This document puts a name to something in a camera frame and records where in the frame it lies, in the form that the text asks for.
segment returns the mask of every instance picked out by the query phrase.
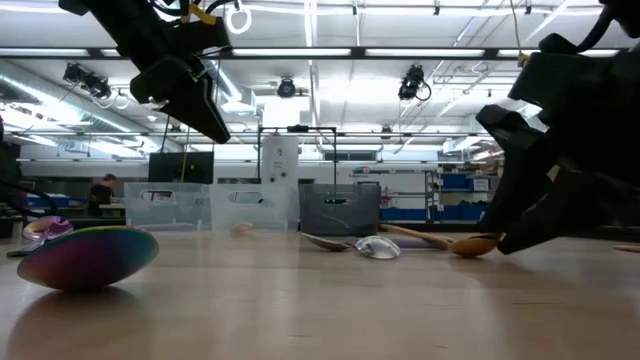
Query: black container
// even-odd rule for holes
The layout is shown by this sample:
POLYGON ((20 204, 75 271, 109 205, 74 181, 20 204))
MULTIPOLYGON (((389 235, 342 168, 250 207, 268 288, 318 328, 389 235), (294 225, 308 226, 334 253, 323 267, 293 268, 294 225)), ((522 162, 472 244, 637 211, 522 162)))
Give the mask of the black container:
POLYGON ((380 186, 300 185, 300 223, 316 236, 371 236, 378 232, 380 186))

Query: black monitor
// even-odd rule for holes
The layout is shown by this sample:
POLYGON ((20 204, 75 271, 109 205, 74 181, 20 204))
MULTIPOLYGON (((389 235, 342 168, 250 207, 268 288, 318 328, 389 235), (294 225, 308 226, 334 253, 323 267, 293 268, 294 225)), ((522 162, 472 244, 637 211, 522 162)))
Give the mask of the black monitor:
MULTIPOLYGON (((151 154, 149 182, 180 182, 184 153, 151 154)), ((213 184, 213 152, 187 153, 184 182, 213 184)))

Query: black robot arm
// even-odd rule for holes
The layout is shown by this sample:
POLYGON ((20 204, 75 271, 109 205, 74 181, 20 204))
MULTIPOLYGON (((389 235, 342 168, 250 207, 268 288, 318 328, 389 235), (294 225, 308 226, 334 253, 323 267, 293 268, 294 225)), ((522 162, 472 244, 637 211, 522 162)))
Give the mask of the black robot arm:
MULTIPOLYGON (((91 12, 118 52, 131 59, 140 70, 131 81, 138 102, 162 104, 164 113, 218 143, 227 142, 229 131, 212 98, 213 79, 198 58, 204 49, 229 46, 222 19, 166 22, 154 10, 160 6, 155 1, 59 0, 59 6, 77 15, 91 12)), ((189 2, 180 4, 180 14, 188 14, 189 2)))
POLYGON ((607 224, 619 218, 616 209, 640 203, 640 167, 628 158, 640 131, 634 110, 640 54, 575 54, 595 45, 610 22, 605 9, 579 46, 549 36, 518 77, 509 97, 540 106, 547 132, 496 105, 476 117, 505 153, 504 174, 481 221, 485 231, 505 233, 498 247, 505 254, 607 224), (552 180, 553 166, 560 170, 552 180))

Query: wire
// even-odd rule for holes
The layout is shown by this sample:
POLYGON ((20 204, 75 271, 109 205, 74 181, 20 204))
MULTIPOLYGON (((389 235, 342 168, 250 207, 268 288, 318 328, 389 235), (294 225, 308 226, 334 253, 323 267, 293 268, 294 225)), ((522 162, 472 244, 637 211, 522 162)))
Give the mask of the wire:
POLYGON ((511 13, 513 14, 513 24, 516 30, 516 42, 518 43, 518 54, 522 55, 522 44, 520 43, 520 31, 518 30, 518 16, 516 15, 516 6, 513 4, 513 0, 509 0, 511 4, 511 13))
POLYGON ((189 134, 191 134, 191 127, 187 128, 187 143, 184 145, 184 155, 182 156, 182 176, 180 182, 184 182, 184 174, 187 170, 187 151, 189 150, 189 134))
POLYGON ((171 116, 167 115, 167 125, 164 127, 164 136, 162 137, 162 146, 160 147, 160 154, 164 153, 164 142, 167 140, 167 133, 169 132, 169 119, 171 116))

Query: wooden table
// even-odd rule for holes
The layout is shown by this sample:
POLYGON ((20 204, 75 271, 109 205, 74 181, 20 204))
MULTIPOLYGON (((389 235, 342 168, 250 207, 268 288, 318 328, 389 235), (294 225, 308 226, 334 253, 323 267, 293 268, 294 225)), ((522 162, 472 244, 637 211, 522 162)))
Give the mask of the wooden table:
POLYGON ((379 261, 295 235, 158 240, 149 267, 92 296, 24 282, 18 261, 1 257, 4 358, 640 356, 640 256, 611 242, 559 239, 479 260, 413 250, 379 261))

